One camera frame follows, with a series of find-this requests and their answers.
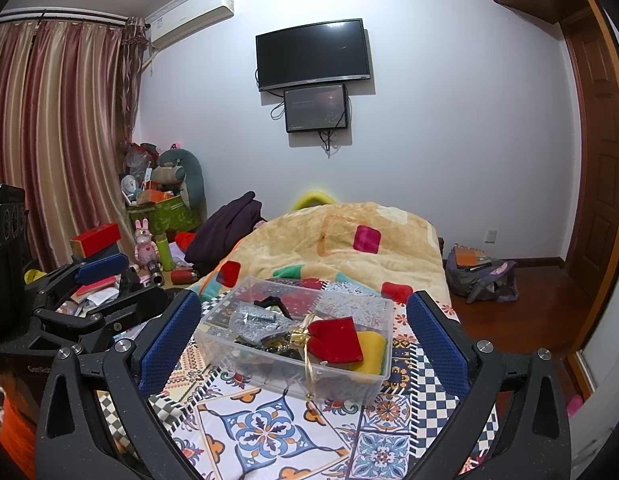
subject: green storage box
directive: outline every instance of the green storage box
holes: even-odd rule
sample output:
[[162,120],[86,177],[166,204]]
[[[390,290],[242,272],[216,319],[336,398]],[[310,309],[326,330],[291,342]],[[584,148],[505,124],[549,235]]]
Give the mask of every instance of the green storage box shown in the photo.
[[142,221],[146,218],[153,235],[164,233],[167,229],[173,229],[176,232],[191,231],[200,224],[198,209],[189,209],[180,196],[157,204],[132,205],[128,207],[128,211],[132,225],[136,220]]

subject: magenta square patch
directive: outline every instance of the magenta square patch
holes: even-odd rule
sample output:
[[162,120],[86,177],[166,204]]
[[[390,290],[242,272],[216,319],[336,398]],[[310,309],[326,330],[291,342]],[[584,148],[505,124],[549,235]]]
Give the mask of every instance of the magenta square patch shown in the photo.
[[379,253],[379,245],[381,244],[381,232],[359,225],[356,227],[356,235],[353,237],[353,248],[361,253]]

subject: screw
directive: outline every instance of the screw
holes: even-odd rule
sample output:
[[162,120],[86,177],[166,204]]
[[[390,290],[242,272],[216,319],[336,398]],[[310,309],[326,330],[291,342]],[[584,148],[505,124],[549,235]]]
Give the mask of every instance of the screw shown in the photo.
[[483,352],[483,354],[491,354],[494,351],[494,345],[487,339],[481,339],[478,343],[476,343],[476,346],[480,352]]
[[121,339],[114,345],[114,348],[116,349],[116,352],[120,352],[122,354],[131,348],[131,340]]
[[539,348],[538,354],[539,357],[544,361],[549,361],[551,359],[551,352],[546,348]]
[[71,355],[71,350],[69,348],[61,348],[58,350],[58,357],[61,359],[67,359]]

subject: television screen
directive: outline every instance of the television screen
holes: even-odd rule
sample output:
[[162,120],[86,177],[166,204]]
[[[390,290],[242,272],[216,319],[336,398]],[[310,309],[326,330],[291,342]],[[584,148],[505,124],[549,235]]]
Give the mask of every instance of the television screen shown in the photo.
[[261,91],[370,77],[363,20],[315,23],[256,36],[256,58]]
[[288,133],[346,128],[345,85],[321,85],[285,91],[285,123]]

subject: pink rabbit figurine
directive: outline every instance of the pink rabbit figurine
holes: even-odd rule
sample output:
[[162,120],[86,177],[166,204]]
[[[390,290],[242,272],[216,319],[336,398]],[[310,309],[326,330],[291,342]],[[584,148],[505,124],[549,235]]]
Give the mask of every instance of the pink rabbit figurine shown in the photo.
[[136,232],[134,233],[134,239],[136,240],[136,247],[134,248],[134,256],[137,262],[145,267],[151,260],[155,262],[159,260],[158,247],[151,241],[149,222],[146,218],[143,219],[142,224],[140,220],[136,220],[135,225]]

